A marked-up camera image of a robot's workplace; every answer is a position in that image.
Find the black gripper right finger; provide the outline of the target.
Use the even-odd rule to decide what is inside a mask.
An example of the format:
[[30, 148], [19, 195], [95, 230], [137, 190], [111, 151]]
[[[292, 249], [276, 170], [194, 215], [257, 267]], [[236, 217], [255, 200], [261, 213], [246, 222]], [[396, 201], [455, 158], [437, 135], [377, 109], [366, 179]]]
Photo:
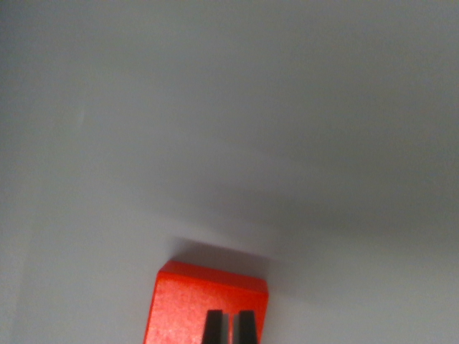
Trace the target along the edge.
[[255, 312], [241, 310], [233, 317], [233, 344], [258, 344]]

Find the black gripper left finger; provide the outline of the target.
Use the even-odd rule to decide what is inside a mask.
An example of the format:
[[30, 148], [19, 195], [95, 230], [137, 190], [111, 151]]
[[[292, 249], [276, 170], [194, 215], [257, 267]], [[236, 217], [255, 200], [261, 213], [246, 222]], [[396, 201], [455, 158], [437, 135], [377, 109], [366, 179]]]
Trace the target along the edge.
[[222, 310], [208, 310], [202, 344], [229, 343], [229, 315]]

